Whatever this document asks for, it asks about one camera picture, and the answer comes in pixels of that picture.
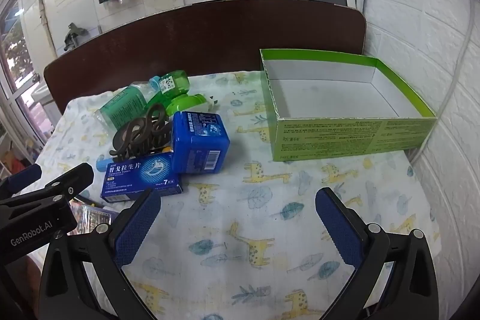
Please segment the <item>blue medicine carton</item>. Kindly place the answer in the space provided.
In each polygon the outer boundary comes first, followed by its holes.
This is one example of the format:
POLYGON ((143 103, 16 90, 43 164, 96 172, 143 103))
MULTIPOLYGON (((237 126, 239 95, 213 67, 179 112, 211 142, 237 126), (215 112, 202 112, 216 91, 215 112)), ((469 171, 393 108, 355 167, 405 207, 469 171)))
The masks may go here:
POLYGON ((160 196, 183 193, 181 177, 173 171, 172 161, 173 153, 161 153, 109 163, 101 198, 109 203, 135 201, 147 189, 160 196))

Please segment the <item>green label water bottle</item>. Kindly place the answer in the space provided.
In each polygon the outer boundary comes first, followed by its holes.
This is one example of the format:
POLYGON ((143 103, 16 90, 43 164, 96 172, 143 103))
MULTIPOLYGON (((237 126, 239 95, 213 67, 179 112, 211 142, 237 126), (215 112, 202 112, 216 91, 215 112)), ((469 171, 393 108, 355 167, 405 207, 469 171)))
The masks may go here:
POLYGON ((147 103, 159 91, 158 85, 151 82, 133 82, 96 110, 94 116, 106 129, 120 130, 125 124, 143 116, 147 103))

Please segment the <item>green mosquito repellent plug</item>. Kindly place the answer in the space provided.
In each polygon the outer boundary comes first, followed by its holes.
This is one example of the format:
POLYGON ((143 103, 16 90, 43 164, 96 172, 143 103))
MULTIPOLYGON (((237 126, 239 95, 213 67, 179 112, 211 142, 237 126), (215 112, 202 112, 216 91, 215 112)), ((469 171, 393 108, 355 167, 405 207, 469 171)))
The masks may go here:
POLYGON ((213 96, 207 97, 201 93, 189 95, 191 89, 189 78, 183 70, 176 70, 161 76, 158 80, 159 91, 167 106, 165 108, 169 117, 177 112, 209 112, 212 111, 217 101, 213 96))

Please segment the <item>blue plastic box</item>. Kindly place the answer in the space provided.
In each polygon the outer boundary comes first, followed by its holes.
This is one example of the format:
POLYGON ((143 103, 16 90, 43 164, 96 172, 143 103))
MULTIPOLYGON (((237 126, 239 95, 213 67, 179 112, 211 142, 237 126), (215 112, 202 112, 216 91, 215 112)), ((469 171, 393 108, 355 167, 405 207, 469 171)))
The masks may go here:
POLYGON ((172 170, 178 174, 216 174, 221 170, 230 138, 220 115, 176 112, 172 120, 172 170))

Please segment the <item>colourful card box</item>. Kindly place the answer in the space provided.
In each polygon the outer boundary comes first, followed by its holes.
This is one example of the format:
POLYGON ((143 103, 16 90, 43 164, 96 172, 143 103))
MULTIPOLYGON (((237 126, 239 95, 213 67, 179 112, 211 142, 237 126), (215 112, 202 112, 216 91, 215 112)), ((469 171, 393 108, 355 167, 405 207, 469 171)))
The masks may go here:
POLYGON ((71 201, 72 213, 77 221, 76 228, 69 235, 82 235, 92 232, 99 224, 109 224, 118 216, 118 212, 97 208, 91 205, 71 201))

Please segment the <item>grey faucet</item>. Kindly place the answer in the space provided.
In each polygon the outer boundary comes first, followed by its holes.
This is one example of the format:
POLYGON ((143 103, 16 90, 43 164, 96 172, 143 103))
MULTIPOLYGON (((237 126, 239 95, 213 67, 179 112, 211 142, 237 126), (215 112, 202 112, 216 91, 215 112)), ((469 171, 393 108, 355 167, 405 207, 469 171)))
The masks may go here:
POLYGON ((68 25, 68 33, 64 38, 64 51, 68 52, 83 44, 89 38, 89 32, 74 23, 68 25))

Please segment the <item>dark brown table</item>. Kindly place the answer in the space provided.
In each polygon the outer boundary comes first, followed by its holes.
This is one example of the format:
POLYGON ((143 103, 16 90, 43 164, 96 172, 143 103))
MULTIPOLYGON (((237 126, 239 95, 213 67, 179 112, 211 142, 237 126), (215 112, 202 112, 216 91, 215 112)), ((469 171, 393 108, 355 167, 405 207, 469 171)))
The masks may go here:
POLYGON ((147 81, 170 71, 189 76, 257 71, 261 49, 361 54, 367 22, 355 8, 310 0, 216 0, 126 23, 46 66, 59 111, 78 97, 147 81))

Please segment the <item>green cardboard box tray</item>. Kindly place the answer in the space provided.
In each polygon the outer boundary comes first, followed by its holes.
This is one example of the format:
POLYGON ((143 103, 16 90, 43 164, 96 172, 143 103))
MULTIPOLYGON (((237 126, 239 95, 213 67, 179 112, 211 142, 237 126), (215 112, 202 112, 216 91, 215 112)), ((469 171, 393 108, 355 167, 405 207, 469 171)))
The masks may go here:
POLYGON ((437 118, 378 58, 263 49, 261 81, 277 162, 414 149, 437 118))

